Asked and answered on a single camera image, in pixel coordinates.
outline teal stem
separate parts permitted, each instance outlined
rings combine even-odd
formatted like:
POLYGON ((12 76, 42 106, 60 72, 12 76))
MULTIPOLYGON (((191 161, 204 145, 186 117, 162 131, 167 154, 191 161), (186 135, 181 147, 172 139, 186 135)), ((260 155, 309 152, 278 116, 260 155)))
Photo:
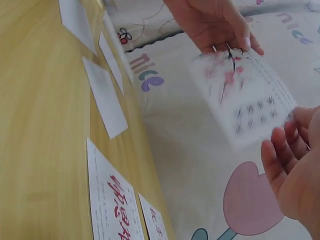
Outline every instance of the teal stem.
POLYGON ((204 228, 197 229, 194 232, 191 240, 208 240, 207 230, 205 230, 204 228))
POLYGON ((232 240, 236 235, 236 232, 228 228, 217 240, 232 240))

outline card with red drawing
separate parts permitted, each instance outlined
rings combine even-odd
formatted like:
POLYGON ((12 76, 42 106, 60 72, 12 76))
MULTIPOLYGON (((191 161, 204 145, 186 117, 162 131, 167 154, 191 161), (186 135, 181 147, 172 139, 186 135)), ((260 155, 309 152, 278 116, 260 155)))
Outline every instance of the card with red drawing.
POLYGON ((194 82, 235 148, 271 135, 292 118, 296 102, 255 51, 229 49, 196 58, 194 82))
POLYGON ((168 240, 162 215, 140 193, 140 203, 150 240, 168 240))
POLYGON ((93 238, 144 240, 134 188, 87 139, 93 238))

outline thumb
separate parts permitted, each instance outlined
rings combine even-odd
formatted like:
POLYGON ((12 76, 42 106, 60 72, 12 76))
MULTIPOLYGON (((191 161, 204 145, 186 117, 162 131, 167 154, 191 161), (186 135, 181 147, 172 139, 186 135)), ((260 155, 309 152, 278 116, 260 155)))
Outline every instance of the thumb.
POLYGON ((313 107, 313 108, 297 106, 293 110, 294 119, 302 127, 309 129, 310 121, 318 109, 320 109, 320 106, 313 107))
POLYGON ((222 6, 222 15, 224 19, 233 28, 235 37, 240 48, 248 51, 251 48, 250 29, 245 18, 230 0, 224 0, 222 6))

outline blank white card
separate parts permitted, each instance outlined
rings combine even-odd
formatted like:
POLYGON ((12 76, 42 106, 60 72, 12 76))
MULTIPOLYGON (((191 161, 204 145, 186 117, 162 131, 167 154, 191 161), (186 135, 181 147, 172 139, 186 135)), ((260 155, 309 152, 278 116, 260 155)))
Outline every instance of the blank white card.
POLYGON ((122 80, 121 71, 120 71, 118 63, 115 59, 115 56, 113 55, 113 53, 108 45, 108 42, 102 32, 100 32, 99 46, 100 46, 100 49, 103 53, 105 60, 107 61, 108 65, 111 69, 111 72, 116 80, 116 83, 118 84, 122 94, 124 95, 125 92, 124 92, 124 84, 123 84, 123 80, 122 80))
POLYGON ((82 57, 96 105, 103 124, 112 139, 128 128, 109 73, 102 67, 82 57))
POLYGON ((78 0, 59 0, 59 7, 62 24, 97 55, 85 8, 78 0))

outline card with black dots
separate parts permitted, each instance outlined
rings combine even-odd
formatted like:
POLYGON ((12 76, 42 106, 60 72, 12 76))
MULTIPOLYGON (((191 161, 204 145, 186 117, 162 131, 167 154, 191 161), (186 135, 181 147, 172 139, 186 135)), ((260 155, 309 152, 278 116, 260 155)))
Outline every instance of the card with black dots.
POLYGON ((294 98, 253 50, 230 49, 200 56, 191 72, 233 147, 268 138, 274 127, 293 117, 294 98))

